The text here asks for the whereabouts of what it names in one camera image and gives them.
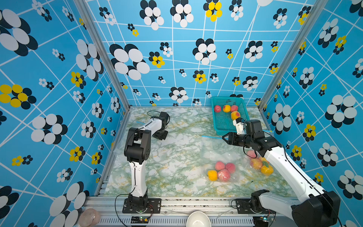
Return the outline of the teal plastic basket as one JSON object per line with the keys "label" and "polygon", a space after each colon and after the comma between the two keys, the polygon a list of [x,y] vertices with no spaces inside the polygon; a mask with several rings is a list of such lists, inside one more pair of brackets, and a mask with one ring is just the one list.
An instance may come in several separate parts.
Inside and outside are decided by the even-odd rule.
{"label": "teal plastic basket", "polygon": [[[249,120],[244,100],[241,97],[234,96],[216,96],[211,98],[212,107],[220,106],[223,108],[226,105],[237,106],[237,111],[240,113],[243,121]],[[232,112],[224,112],[221,110],[219,113],[213,110],[213,125],[215,132],[218,136],[223,136],[228,132],[236,132],[236,127],[233,125],[231,118]]]}

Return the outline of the pink red peach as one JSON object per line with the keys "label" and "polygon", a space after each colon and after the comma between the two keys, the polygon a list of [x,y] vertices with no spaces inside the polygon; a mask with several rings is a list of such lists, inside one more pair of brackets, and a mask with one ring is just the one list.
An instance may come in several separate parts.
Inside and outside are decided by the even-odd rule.
{"label": "pink red peach", "polygon": [[246,155],[250,158],[250,159],[255,159],[258,157],[257,153],[254,150],[248,150],[246,152]]}

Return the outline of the orange red peach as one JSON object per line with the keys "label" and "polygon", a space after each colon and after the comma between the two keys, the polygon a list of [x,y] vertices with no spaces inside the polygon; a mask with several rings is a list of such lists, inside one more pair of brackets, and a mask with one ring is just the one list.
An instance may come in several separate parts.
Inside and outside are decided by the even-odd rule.
{"label": "orange red peach", "polygon": [[238,118],[242,118],[242,117],[241,117],[241,114],[240,114],[238,111],[233,111],[233,112],[231,113],[231,119],[232,119],[232,121],[234,121],[234,120],[236,120],[236,119],[238,119]]}

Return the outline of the clear zip-top bag blue zipper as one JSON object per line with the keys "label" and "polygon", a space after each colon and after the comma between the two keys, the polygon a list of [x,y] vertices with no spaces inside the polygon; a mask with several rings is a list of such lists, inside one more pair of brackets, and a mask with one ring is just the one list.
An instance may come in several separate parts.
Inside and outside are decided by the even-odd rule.
{"label": "clear zip-top bag blue zipper", "polygon": [[254,133],[251,136],[252,136],[253,141],[255,141],[255,142],[257,142],[258,144],[261,145],[261,149],[260,150],[254,150],[252,148],[245,148],[244,147],[243,148],[244,154],[246,155],[246,152],[248,150],[254,150],[258,155],[258,157],[256,159],[260,159],[262,161],[263,165],[272,165],[271,162],[267,160],[266,153],[267,153],[267,151],[272,151],[272,148],[276,147],[278,145],[277,140],[274,137],[272,137],[271,135],[268,135],[267,133],[265,133],[264,131],[260,132],[260,133]]}

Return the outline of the yellow orange peach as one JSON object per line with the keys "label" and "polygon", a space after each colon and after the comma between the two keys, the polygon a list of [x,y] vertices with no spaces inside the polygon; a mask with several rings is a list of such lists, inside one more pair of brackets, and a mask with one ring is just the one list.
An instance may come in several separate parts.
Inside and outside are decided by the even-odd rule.
{"label": "yellow orange peach", "polygon": [[209,170],[208,171],[208,179],[210,181],[217,181],[218,180],[218,175],[217,175],[217,171],[216,170]]}

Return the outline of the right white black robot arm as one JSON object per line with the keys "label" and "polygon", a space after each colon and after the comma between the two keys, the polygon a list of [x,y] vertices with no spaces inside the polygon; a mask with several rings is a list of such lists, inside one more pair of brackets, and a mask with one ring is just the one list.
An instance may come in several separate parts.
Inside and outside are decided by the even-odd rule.
{"label": "right white black robot arm", "polygon": [[338,216],[340,197],[334,191],[326,191],[312,180],[288,157],[284,146],[272,136],[264,133],[254,135],[229,132],[222,137],[229,145],[252,148],[265,158],[286,180],[297,199],[287,199],[269,190],[251,194],[251,209],[255,213],[272,210],[295,222],[299,227],[330,227],[341,223]]}

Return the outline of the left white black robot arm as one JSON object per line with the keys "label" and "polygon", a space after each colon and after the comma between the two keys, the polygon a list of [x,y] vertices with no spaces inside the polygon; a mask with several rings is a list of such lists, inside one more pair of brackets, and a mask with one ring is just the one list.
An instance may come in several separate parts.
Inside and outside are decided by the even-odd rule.
{"label": "left white black robot arm", "polygon": [[165,140],[168,123],[168,116],[154,116],[141,127],[129,128],[124,148],[124,156],[131,170],[131,192],[127,205],[136,212],[147,210],[146,164],[151,153],[151,139]]}

